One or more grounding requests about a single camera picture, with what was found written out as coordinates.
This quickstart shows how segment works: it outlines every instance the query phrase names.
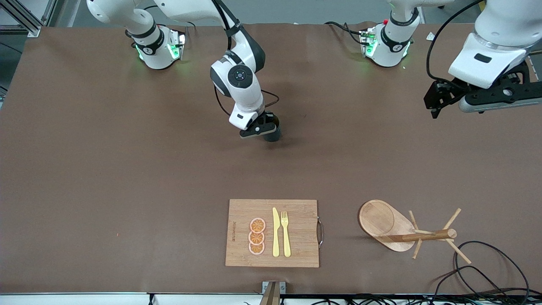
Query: gray floor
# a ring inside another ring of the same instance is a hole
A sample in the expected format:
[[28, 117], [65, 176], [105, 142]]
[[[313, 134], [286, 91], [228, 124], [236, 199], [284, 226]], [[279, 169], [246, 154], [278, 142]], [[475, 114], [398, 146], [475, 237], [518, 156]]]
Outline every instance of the gray floor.
[[[385, 0], [224, 0], [226, 5], [243, 23], [309, 23], [322, 24], [327, 21], [339, 23], [359, 23], [362, 21], [381, 22], [390, 15], [390, 7]], [[424, 8], [426, 23], [442, 23], [453, 13], [470, 3], [471, 0], [456, 0], [443, 9]], [[146, 0], [141, 7], [154, 5]], [[152, 8], [158, 23], [181, 24], [168, 19], [159, 9]], [[454, 22], [474, 22], [480, 9], [475, 6], [460, 15]], [[198, 26], [217, 25], [211, 20], [195, 22]], [[60, 27], [109, 27], [96, 20], [88, 11], [86, 0], [65, 0], [56, 26]], [[23, 50], [25, 35], [1, 35], [0, 42]], [[0, 46], [0, 85], [8, 87], [18, 64], [20, 55]], [[542, 55], [533, 59], [542, 67]]]

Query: metal handle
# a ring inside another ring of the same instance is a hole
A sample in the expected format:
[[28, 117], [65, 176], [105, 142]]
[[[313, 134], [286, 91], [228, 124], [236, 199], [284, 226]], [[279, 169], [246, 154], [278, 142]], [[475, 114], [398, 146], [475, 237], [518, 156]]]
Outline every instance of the metal handle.
[[320, 242], [318, 243], [318, 249], [320, 249], [320, 247], [322, 247], [322, 243], [324, 242], [324, 225], [322, 224], [319, 216], [316, 217], [316, 219], [318, 220], [317, 226], [320, 225]]

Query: wooden dowel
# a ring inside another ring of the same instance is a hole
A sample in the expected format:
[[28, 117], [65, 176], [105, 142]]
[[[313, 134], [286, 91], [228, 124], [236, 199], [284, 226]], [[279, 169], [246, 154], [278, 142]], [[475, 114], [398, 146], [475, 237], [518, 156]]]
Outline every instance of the wooden dowel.
[[414, 228], [417, 230], [418, 225], [416, 224], [416, 219], [414, 219], [414, 214], [412, 213], [412, 211], [408, 211], [408, 213], [410, 214], [410, 220], [412, 221], [412, 224], [414, 225]]
[[459, 248], [458, 248], [456, 245], [454, 245], [454, 243], [451, 242], [451, 240], [446, 239], [446, 241], [448, 242], [448, 244], [450, 245], [450, 247], [452, 247], [452, 248], [454, 249], [454, 251], [457, 252], [457, 254], [458, 254], [459, 256], [461, 256], [461, 258], [463, 258], [463, 259], [465, 260], [465, 262], [467, 262], [467, 264], [469, 264], [469, 265], [472, 264], [472, 262], [470, 261], [470, 259], [468, 259], [467, 256], [465, 256], [465, 255], [463, 254], [463, 252], [461, 252], [461, 250], [459, 250]]
[[419, 239], [421, 240], [436, 240], [436, 239], [448, 239], [457, 237], [457, 232], [454, 229], [439, 230], [435, 231], [435, 235], [426, 235], [426, 234], [407, 234], [400, 235], [398, 239], [402, 242], [416, 242]]
[[420, 251], [420, 247], [422, 246], [423, 240], [418, 239], [418, 243], [416, 244], [416, 249], [414, 250], [414, 256], [412, 256], [413, 259], [416, 259], [418, 256], [418, 252]]
[[424, 230], [414, 230], [414, 233], [425, 234], [425, 235], [437, 235], [437, 233], [435, 232], [424, 231]]
[[451, 226], [451, 224], [454, 222], [455, 218], [459, 215], [459, 213], [461, 212], [461, 209], [458, 208], [455, 213], [451, 216], [450, 220], [448, 220], [448, 222], [446, 223], [446, 225], [444, 226], [444, 228], [442, 228], [443, 230], [446, 230], [447, 228], [449, 228]]

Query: yellow object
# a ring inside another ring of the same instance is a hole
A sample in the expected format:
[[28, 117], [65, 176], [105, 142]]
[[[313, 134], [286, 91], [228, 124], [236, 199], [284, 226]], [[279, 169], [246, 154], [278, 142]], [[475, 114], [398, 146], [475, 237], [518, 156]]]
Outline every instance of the yellow object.
[[273, 208], [273, 256], [278, 257], [280, 255], [279, 250], [279, 228], [280, 218], [276, 208]]
[[280, 212], [280, 222], [284, 228], [284, 256], [290, 257], [292, 250], [290, 249], [290, 238], [288, 237], [288, 212]]

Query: wooden mug tree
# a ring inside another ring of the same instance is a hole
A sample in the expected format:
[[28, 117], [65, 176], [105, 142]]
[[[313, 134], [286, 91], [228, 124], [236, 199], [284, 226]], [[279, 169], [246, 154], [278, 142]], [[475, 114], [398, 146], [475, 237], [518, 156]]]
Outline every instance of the wooden mug tree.
[[460, 212], [461, 209], [458, 208], [442, 230], [424, 231], [418, 228], [412, 211], [409, 211], [411, 219], [409, 221], [388, 203], [382, 200], [371, 200], [359, 210], [359, 223], [367, 234], [391, 250], [407, 251], [417, 243], [413, 259], [416, 259], [422, 241], [442, 240], [447, 242], [459, 256], [470, 264], [471, 261], [454, 245], [457, 232], [450, 228]]

